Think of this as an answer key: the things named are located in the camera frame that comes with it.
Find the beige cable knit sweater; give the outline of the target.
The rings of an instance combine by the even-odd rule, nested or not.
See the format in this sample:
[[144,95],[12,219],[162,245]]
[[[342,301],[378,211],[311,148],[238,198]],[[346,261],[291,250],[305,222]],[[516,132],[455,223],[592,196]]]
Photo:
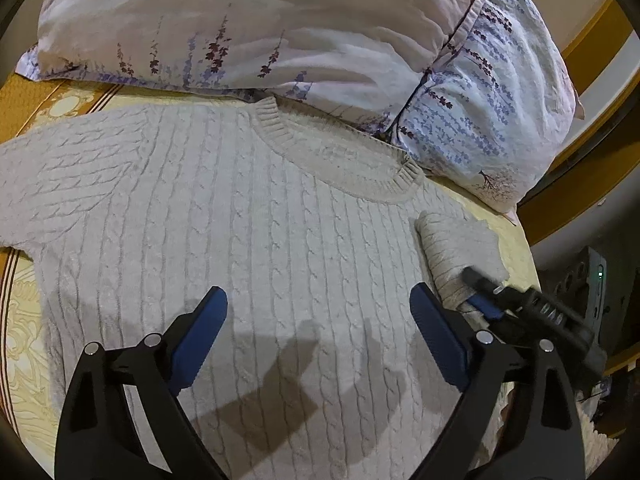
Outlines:
[[410,290],[506,278],[498,236],[403,152],[301,106],[128,106],[1,148],[1,243],[34,264],[51,399],[82,349],[229,313],[180,396],[232,478],[405,479],[457,391]]

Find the black device with green light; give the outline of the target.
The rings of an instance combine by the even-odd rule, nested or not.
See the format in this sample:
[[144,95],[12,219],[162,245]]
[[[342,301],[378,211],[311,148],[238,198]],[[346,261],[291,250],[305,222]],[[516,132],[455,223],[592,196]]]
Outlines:
[[590,246],[562,266],[540,272],[542,290],[581,316],[600,333],[606,292],[606,260]]

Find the fuzzy beige sleeve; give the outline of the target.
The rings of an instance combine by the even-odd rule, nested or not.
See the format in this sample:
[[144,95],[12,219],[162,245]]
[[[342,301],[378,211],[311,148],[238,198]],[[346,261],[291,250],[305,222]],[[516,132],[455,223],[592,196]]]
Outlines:
[[587,479],[626,479],[632,408],[603,391],[577,401]]

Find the yellow patterned bed sheet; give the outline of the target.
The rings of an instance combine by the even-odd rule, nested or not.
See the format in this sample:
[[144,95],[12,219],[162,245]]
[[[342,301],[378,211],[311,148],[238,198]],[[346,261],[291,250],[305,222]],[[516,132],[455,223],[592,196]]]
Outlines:
[[[90,82],[32,82],[12,75],[1,89],[1,141],[59,119],[136,104],[212,104],[176,92],[161,92]],[[451,184],[442,188],[499,237],[501,259],[513,285],[539,283],[523,228],[465,197]],[[53,468],[56,422],[40,304],[32,263],[13,248],[1,249],[1,409],[32,456],[47,471]]]

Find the wooden bed headboard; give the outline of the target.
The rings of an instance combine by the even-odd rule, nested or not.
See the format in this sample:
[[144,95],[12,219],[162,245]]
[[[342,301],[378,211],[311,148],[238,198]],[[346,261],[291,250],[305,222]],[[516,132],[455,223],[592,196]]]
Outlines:
[[616,0],[563,50],[586,109],[548,174],[518,207],[528,241],[548,240],[613,191],[639,165],[639,37]]

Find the floral lavender pillow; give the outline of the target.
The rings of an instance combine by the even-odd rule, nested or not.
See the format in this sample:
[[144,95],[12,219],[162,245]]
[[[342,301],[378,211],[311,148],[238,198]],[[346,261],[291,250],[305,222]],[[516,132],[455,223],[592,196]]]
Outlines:
[[532,0],[43,0],[16,70],[301,102],[502,214],[584,112]]

